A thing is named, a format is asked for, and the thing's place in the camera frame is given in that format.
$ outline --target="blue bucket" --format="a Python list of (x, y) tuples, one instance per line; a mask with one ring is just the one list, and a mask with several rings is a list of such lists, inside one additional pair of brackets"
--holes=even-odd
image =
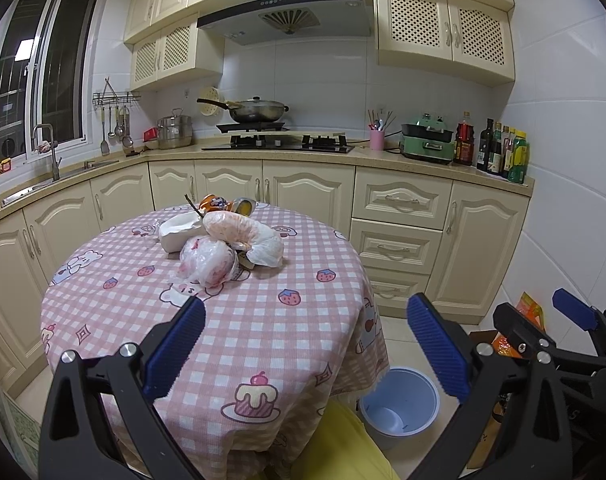
[(439, 391), (413, 368), (392, 367), (376, 389), (359, 402), (365, 429), (381, 450), (421, 433), (439, 413)]

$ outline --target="perforated panel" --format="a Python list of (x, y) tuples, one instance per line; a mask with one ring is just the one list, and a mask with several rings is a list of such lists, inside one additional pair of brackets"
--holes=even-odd
[(156, 43), (145, 43), (136, 53), (134, 81), (141, 81), (154, 75), (156, 62)]
[(163, 70), (187, 63), (189, 50), (190, 27), (179, 27), (171, 31), (165, 39)]
[(503, 65), (504, 41), (501, 23), (476, 9), (459, 10), (463, 54)]
[(427, 0), (389, 0), (392, 39), (440, 47), (439, 12)]

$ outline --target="window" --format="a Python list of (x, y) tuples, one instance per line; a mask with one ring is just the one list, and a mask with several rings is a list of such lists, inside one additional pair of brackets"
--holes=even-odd
[(37, 156), (50, 123), (62, 142), (84, 139), (83, 68), (96, 0), (18, 0), (0, 54), (0, 160)]

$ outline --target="faucet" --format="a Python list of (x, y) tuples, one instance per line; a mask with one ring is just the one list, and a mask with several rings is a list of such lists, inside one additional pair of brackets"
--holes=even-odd
[(61, 157), (59, 158), (58, 162), (56, 161), (56, 147), (58, 146), (58, 143), (54, 140), (54, 128), (52, 127), (52, 125), (48, 123), (37, 124), (32, 130), (33, 136), (35, 136), (36, 130), (38, 130), (39, 128), (47, 128), (49, 130), (49, 145), (52, 148), (52, 181), (55, 182), (61, 178), (60, 173), (58, 172), (58, 165), (61, 163), (61, 160), (63, 160), (63, 158)]

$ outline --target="tablecloth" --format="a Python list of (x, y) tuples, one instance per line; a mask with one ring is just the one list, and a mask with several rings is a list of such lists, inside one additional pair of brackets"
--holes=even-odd
[[(188, 206), (111, 227), (74, 253), (42, 303), (41, 339), (55, 369), (66, 349), (89, 358), (140, 342), (189, 296), (206, 328), (168, 396), (155, 408), (207, 480), (243, 480), (271, 463), (289, 468), (329, 399), (368, 392), (388, 368), (381, 321), (358, 254), (340, 232), (258, 203), (253, 218), (279, 232), (280, 269), (237, 272), (217, 288), (174, 279), (154, 225)], [(113, 397), (106, 410), (134, 450)]]

